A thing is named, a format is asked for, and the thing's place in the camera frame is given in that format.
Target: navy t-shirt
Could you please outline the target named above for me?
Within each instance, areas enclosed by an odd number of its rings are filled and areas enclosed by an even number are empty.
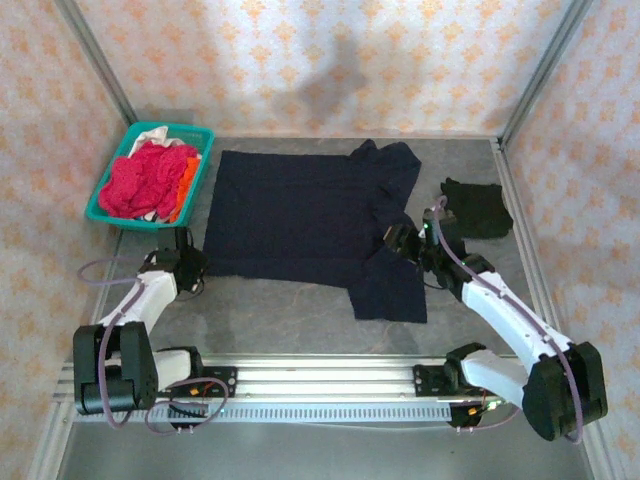
[[[426,322],[416,266],[384,246],[421,162],[405,143],[351,155],[222,152],[204,253],[214,276],[347,288],[355,317]]]

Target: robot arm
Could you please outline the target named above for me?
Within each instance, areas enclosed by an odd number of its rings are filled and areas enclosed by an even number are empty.
[[[152,352],[148,334],[180,291],[198,288],[205,267],[206,257],[189,245],[187,229],[159,234],[159,249],[147,256],[136,284],[120,304],[97,325],[82,326],[74,334],[74,391],[80,413],[104,410],[99,386],[100,347],[109,331],[104,370],[112,411],[149,409],[158,391],[201,376],[202,362],[195,349]]]
[[[596,348],[588,342],[575,345],[547,325],[486,259],[466,252],[452,214],[446,212],[442,219],[436,215],[425,210],[422,232],[408,225],[389,228],[385,243],[425,271],[433,271],[440,286],[489,323],[522,363],[500,358],[477,343],[461,347],[447,355],[449,389],[462,385],[493,392],[522,409],[532,428],[547,440],[573,431],[578,417],[587,424],[605,416],[604,376]],[[446,246],[440,238],[446,239]],[[571,393],[569,371],[578,402]]]

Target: red cloth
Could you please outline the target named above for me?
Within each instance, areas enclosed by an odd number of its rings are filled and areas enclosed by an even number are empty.
[[[112,217],[136,218],[153,210],[169,217],[187,158],[196,155],[198,149],[190,145],[163,147],[149,141],[130,158],[116,158],[98,204]]]

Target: orange floral wallpaper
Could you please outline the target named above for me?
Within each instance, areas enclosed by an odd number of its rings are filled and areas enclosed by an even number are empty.
[[[80,0],[143,119],[500,134],[569,0]]]
[[[124,133],[54,2],[0,8],[0,464],[24,478],[89,291],[75,270],[111,252],[84,207]]]
[[[640,478],[640,9],[595,0],[508,151],[564,327],[600,349],[616,478]]]

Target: green basket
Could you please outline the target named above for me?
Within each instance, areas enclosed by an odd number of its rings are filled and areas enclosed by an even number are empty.
[[[175,222],[172,223],[153,223],[145,222],[142,220],[134,220],[129,218],[117,218],[110,216],[105,210],[103,210],[98,204],[98,195],[102,187],[111,178],[111,167],[116,158],[127,156],[133,142],[135,142],[138,135],[142,132],[152,130],[156,127],[166,125],[169,127],[168,138],[179,138],[187,145],[194,146],[198,149],[202,155],[202,160],[198,166],[187,199],[184,202],[180,216]],[[126,135],[122,139],[120,146],[113,155],[113,158],[107,166],[107,170],[98,182],[98,185],[91,195],[89,204],[87,205],[86,214],[91,220],[97,222],[110,223],[125,230],[141,230],[146,232],[156,232],[161,228],[173,228],[173,227],[185,227],[189,224],[189,218],[191,212],[195,206],[195,199],[198,196],[198,192],[202,187],[202,182],[206,176],[207,169],[209,168],[209,154],[211,153],[211,146],[213,145],[214,133],[208,128],[194,127],[191,125],[180,125],[177,123],[163,123],[163,122],[137,122],[129,127]]]

